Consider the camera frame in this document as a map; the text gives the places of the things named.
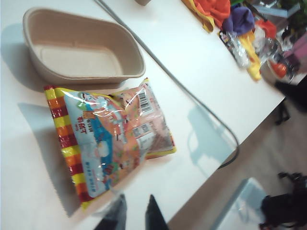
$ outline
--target white table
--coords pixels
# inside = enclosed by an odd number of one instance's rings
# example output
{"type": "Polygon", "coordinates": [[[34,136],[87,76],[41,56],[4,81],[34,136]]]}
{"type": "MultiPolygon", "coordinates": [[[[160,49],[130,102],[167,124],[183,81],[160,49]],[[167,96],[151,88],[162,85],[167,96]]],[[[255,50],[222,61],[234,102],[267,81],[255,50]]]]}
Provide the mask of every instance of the white table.
{"type": "MultiPolygon", "coordinates": [[[[133,0],[111,2],[171,71],[234,130],[240,142],[283,98],[264,82],[255,83],[239,71],[217,36],[202,30],[180,1],[153,0],[145,8],[133,0]],[[121,2],[122,8],[115,2],[121,2]],[[189,25],[186,30],[180,26],[183,23],[189,25]]],[[[78,208],[43,94],[46,82],[35,72],[24,44],[22,17],[36,6],[112,20],[93,1],[1,1],[1,228],[93,229],[112,194],[104,194],[85,212],[78,208]]],[[[126,195],[129,230],[144,229],[150,194],[169,221],[233,150],[224,129],[144,51],[143,55],[144,77],[151,80],[178,151],[145,162],[116,186],[126,195]]],[[[110,93],[136,87],[142,79],[120,86],[68,87],[110,93]]]]}

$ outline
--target snack bag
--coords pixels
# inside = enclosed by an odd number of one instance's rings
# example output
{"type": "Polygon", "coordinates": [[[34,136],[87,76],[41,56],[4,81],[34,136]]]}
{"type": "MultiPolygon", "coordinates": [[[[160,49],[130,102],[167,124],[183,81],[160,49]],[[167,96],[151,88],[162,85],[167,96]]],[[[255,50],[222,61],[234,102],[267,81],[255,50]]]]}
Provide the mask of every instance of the snack bag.
{"type": "Polygon", "coordinates": [[[54,86],[45,94],[83,208],[145,159],[176,151],[148,79],[111,95],[54,86]]]}

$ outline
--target purple fabric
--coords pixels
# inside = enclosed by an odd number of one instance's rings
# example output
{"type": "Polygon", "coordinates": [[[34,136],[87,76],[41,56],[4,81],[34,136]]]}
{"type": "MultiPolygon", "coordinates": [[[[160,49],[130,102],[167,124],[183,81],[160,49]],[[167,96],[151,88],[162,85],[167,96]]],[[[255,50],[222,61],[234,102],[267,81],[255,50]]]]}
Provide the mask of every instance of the purple fabric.
{"type": "Polygon", "coordinates": [[[235,32],[242,35],[254,28],[255,19],[247,7],[232,8],[229,18],[225,19],[222,25],[223,30],[235,32]]]}

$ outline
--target black object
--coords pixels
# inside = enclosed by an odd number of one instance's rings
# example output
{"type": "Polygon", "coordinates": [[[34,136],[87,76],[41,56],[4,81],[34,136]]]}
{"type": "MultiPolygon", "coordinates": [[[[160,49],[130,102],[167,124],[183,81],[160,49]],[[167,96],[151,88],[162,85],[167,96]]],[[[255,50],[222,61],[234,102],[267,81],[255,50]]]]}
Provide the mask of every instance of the black object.
{"type": "Polygon", "coordinates": [[[290,99],[299,111],[307,112],[307,76],[298,85],[277,81],[275,87],[290,99]]]}
{"type": "MultiPolygon", "coordinates": [[[[290,85],[281,81],[275,83],[275,87],[281,91],[287,99],[291,100],[298,111],[307,112],[307,75],[298,85],[290,85]]],[[[284,100],[278,105],[277,125],[287,121],[291,116],[284,105],[284,100]]]]}
{"type": "Polygon", "coordinates": [[[127,203],[121,194],[94,230],[124,230],[126,228],[127,203]]]}
{"type": "Polygon", "coordinates": [[[277,106],[278,120],[275,121],[276,125],[280,125],[282,122],[290,119],[290,114],[287,107],[284,105],[284,101],[285,99],[283,99],[282,102],[280,102],[280,104],[277,106]]]}
{"type": "Polygon", "coordinates": [[[159,206],[153,195],[150,195],[146,214],[146,230],[168,230],[168,226],[162,216],[159,206]]]}
{"type": "Polygon", "coordinates": [[[251,5],[248,1],[243,1],[244,5],[250,9],[254,14],[258,15],[262,18],[265,22],[268,20],[262,13],[260,13],[253,5],[251,5]]]}
{"type": "Polygon", "coordinates": [[[277,227],[286,228],[302,227],[307,224],[307,176],[301,173],[288,174],[281,172],[279,178],[288,177],[294,184],[292,194],[266,196],[261,204],[265,215],[265,223],[260,224],[260,229],[277,227]]]}

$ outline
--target chair leg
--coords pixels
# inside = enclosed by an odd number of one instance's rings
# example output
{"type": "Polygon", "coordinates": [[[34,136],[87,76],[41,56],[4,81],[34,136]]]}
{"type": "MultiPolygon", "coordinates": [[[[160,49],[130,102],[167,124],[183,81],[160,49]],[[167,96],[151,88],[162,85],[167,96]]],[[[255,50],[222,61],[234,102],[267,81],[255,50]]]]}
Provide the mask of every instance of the chair leg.
{"type": "Polygon", "coordinates": [[[278,120],[275,122],[276,125],[280,125],[282,122],[290,119],[290,114],[287,107],[284,105],[284,100],[277,106],[278,109],[278,120]]]}

